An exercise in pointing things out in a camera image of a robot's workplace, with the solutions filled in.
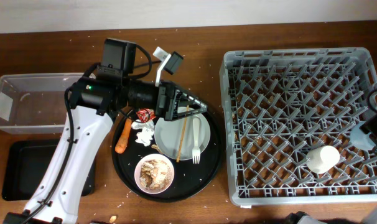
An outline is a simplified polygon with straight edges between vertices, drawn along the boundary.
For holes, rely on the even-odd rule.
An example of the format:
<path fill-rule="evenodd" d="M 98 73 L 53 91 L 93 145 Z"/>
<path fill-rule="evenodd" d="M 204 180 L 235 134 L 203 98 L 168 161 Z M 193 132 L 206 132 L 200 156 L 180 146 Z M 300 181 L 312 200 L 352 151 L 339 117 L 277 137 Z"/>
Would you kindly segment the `red snack wrapper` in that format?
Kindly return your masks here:
<path fill-rule="evenodd" d="M 152 109 L 139 109 L 136 114 L 142 123 L 146 123 L 156 117 Z"/>

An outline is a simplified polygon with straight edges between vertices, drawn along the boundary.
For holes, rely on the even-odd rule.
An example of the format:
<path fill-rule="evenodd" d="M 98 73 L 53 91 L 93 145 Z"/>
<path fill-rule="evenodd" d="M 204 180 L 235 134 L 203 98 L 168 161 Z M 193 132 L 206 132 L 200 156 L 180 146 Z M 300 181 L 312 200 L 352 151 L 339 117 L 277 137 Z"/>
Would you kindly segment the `small blue bowl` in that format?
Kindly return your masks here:
<path fill-rule="evenodd" d="M 350 142 L 357 149 L 371 151 L 376 147 L 375 142 L 370 138 L 370 131 L 366 129 L 369 124 L 370 121 L 360 121 L 350 131 Z"/>

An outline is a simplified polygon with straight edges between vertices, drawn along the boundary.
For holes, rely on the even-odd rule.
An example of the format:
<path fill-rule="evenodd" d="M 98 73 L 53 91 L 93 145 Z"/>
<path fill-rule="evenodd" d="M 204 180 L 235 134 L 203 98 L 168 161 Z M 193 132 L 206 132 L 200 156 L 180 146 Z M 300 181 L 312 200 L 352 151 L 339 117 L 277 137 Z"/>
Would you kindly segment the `wooden chopstick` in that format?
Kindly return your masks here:
<path fill-rule="evenodd" d="M 177 158 L 176 158 L 177 163 L 179 163 L 179 161 L 180 161 L 180 155 L 181 155 L 181 152 L 182 152 L 182 146 L 183 146 L 183 142 L 184 142 L 186 125 L 187 125 L 187 118 L 184 118 L 184 123 L 183 123 L 182 132 L 181 132 L 181 136 L 180 136 L 180 142 L 179 142 L 179 150 L 178 150 L 178 154 L 177 154 Z"/>

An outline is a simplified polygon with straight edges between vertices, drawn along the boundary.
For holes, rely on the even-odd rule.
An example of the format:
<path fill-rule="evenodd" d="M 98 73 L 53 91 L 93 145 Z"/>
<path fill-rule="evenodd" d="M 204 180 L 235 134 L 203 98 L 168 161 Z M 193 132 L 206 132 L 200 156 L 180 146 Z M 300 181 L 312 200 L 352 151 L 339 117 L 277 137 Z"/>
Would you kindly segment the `orange carrot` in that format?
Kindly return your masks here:
<path fill-rule="evenodd" d="M 126 119 L 126 122 L 125 122 L 124 128 L 123 128 L 123 132 L 122 132 L 121 136 L 119 137 L 118 142 L 116 143 L 116 146 L 115 146 L 115 151 L 118 154 L 122 154 L 128 146 L 129 135 L 130 135 L 132 123 L 133 123 L 133 121 L 132 121 L 131 118 Z"/>

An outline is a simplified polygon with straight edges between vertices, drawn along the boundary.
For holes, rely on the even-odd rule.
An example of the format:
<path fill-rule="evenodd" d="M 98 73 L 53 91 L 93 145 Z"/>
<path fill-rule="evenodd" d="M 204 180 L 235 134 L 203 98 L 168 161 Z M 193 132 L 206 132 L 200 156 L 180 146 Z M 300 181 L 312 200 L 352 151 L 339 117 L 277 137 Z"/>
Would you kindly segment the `white plastic fork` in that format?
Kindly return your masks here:
<path fill-rule="evenodd" d="M 192 159 L 194 164 L 200 163 L 200 148 L 199 148 L 199 134 L 200 134 L 200 119 L 194 117 L 192 120 L 193 128 L 193 149 L 192 149 Z"/>

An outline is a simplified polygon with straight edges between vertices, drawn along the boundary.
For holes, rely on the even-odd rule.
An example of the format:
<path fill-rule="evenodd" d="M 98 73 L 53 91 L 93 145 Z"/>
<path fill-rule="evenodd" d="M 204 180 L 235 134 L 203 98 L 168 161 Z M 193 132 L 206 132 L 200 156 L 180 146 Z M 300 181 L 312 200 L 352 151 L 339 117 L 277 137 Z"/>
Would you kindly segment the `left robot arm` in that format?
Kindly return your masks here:
<path fill-rule="evenodd" d="M 160 47 L 151 55 L 125 40 L 105 40 L 102 59 L 64 93 L 67 118 L 52 160 L 22 213 L 4 223 L 75 223 L 81 193 L 104 138 L 123 108 L 151 109 L 166 121 L 204 113 L 197 96 L 167 80 L 183 62 Z"/>

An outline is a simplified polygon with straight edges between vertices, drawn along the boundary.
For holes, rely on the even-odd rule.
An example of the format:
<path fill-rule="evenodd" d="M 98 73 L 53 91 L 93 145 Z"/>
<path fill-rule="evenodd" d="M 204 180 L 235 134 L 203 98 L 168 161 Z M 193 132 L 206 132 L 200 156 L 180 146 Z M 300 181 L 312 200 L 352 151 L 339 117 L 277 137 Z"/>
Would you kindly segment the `white paper cup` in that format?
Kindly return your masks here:
<path fill-rule="evenodd" d="M 312 172 L 323 174 L 339 162 L 340 154 L 333 146 L 322 146 L 309 151 L 306 158 L 307 167 Z"/>

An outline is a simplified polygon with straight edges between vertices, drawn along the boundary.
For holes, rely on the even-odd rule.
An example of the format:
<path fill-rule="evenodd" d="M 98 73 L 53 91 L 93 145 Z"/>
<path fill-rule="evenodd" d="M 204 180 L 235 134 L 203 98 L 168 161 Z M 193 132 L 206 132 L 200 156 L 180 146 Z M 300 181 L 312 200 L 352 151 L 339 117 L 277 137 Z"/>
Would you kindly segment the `white tissue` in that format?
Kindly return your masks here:
<path fill-rule="evenodd" d="M 139 120 L 136 120 L 132 123 L 131 128 L 133 130 L 139 130 L 136 134 L 137 139 L 135 140 L 139 144 L 143 144 L 145 147 L 151 145 L 153 136 L 155 133 L 155 125 L 153 120 L 150 120 L 146 123 L 140 123 Z"/>

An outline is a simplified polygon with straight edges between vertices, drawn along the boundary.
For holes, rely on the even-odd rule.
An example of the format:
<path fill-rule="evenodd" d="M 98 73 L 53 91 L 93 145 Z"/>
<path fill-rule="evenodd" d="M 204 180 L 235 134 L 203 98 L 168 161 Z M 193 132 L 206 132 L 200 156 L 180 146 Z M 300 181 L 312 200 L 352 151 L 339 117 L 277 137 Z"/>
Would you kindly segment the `grey round plate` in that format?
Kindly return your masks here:
<path fill-rule="evenodd" d="M 197 139 L 200 152 L 203 152 L 210 142 L 211 130 L 206 117 L 203 114 L 189 116 L 186 120 L 184 140 L 180 152 L 181 161 L 191 160 L 193 157 L 192 149 L 194 148 L 194 117 L 199 119 Z M 161 152 L 171 159 L 176 159 L 178 156 L 183 126 L 184 119 L 179 119 L 177 121 L 165 121 L 164 118 L 159 118 L 157 120 L 154 134 L 155 142 Z"/>

